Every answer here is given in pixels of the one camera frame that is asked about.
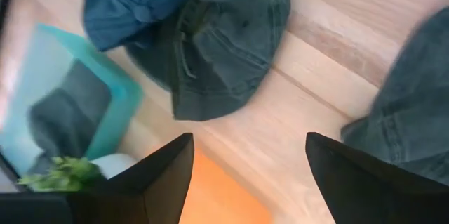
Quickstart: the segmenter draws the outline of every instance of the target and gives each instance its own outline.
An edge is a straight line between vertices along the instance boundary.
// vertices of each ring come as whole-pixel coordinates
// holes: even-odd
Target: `denim fabric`
[[[172,92],[176,119],[232,113],[256,92],[286,28],[290,0],[189,0],[131,58]]]
[[[84,26],[100,51],[132,42],[142,29],[163,20],[185,0],[85,0]]]
[[[449,185],[449,8],[404,46],[370,114],[343,141],[383,161]]]

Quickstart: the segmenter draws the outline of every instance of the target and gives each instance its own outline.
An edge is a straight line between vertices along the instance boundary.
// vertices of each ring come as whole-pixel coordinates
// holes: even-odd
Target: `translucent blue container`
[[[83,37],[37,25],[18,74],[15,92],[10,97],[0,138],[2,155],[19,175],[26,173],[42,153],[27,125],[29,108],[60,84],[74,61],[81,61],[103,81],[111,96],[86,152],[87,158],[96,159],[116,152],[142,100],[140,86]]]

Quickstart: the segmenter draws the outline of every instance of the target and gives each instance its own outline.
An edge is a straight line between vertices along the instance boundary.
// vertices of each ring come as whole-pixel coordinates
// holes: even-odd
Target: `white object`
[[[136,164],[137,161],[127,154],[110,154],[95,159],[92,163],[100,167],[106,179],[110,179]]]
[[[0,192],[17,192],[14,183],[0,170]]]

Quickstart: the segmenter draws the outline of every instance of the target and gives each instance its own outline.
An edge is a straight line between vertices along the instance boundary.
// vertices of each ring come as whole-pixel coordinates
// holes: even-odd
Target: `green plant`
[[[40,192],[75,192],[88,190],[100,179],[104,179],[100,168],[87,158],[54,157],[53,163],[46,175],[24,176],[18,183]]]

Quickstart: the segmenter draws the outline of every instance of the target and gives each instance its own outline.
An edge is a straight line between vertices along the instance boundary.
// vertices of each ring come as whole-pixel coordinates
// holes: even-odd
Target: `wooden floor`
[[[33,24],[83,35],[82,1],[14,0],[1,52],[2,111]],[[225,216],[222,223],[332,223],[305,157],[306,133],[338,139],[341,126],[368,111],[413,27],[446,5],[449,0],[292,0],[276,63],[255,97],[204,123],[174,121],[169,93],[116,49],[109,56],[146,94],[121,151],[142,158],[182,132],[194,133],[195,169],[211,170],[194,172],[184,224]]]

